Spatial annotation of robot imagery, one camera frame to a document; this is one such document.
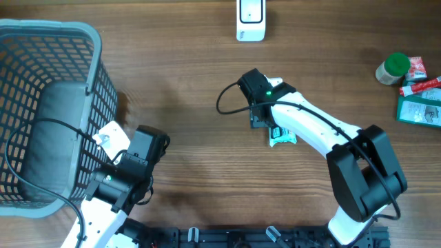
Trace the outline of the small red candy box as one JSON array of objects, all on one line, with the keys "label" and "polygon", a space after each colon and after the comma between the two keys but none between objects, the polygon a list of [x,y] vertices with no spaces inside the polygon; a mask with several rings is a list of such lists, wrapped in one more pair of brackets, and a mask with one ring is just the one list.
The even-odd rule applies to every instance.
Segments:
[{"label": "small red candy box", "polygon": [[421,56],[409,57],[410,68],[405,74],[407,81],[421,81],[427,78],[427,71]]}]

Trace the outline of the teal white tissue packet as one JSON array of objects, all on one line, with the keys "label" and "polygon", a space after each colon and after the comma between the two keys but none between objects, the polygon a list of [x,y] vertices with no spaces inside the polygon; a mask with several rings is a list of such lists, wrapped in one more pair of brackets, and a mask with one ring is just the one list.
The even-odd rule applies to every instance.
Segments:
[{"label": "teal white tissue packet", "polygon": [[285,128],[270,127],[269,128],[269,145],[273,147],[277,143],[297,143],[296,135]]}]

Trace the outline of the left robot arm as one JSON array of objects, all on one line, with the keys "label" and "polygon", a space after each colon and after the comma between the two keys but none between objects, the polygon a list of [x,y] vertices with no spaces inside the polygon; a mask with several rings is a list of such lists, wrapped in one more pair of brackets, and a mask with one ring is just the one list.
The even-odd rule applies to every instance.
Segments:
[{"label": "left robot arm", "polygon": [[77,219],[61,245],[69,247],[141,247],[147,240],[145,226],[128,216],[136,205],[149,203],[152,172],[165,154],[170,137],[154,127],[140,125],[133,138],[116,121],[93,136],[109,157],[92,172],[83,217]]}]

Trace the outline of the long red snack stick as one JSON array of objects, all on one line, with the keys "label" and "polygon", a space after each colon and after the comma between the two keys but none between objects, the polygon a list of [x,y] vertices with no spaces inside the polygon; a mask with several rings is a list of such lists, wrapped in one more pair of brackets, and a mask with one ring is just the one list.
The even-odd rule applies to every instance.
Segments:
[{"label": "long red snack stick", "polygon": [[406,85],[400,88],[400,95],[403,97],[417,94],[426,90],[430,90],[436,87],[440,87],[440,77],[431,79],[429,81],[416,83],[413,85]]}]

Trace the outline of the green lid white jar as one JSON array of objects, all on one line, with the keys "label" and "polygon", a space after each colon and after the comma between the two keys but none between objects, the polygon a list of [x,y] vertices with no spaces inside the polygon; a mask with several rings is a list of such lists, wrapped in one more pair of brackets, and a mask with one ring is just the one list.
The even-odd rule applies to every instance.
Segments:
[{"label": "green lid white jar", "polygon": [[403,53],[390,54],[377,68],[376,79],[384,85],[397,83],[410,69],[409,57]]}]

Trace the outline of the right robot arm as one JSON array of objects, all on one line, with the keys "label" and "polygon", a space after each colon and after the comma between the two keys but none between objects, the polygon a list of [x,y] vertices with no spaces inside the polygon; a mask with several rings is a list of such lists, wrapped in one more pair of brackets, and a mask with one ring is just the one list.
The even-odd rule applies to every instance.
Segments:
[{"label": "right robot arm", "polygon": [[293,132],[326,159],[338,203],[327,230],[337,244],[354,244],[386,206],[397,205],[407,180],[384,130],[340,121],[291,85],[268,79],[257,69],[246,72],[237,84],[258,121]]}]

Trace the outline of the green 3M gloves package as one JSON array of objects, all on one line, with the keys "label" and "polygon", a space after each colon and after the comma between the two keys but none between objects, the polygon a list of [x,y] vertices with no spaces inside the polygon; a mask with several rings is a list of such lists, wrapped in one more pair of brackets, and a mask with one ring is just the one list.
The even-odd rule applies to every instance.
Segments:
[{"label": "green 3M gloves package", "polygon": [[440,128],[440,88],[399,96],[396,120]]}]

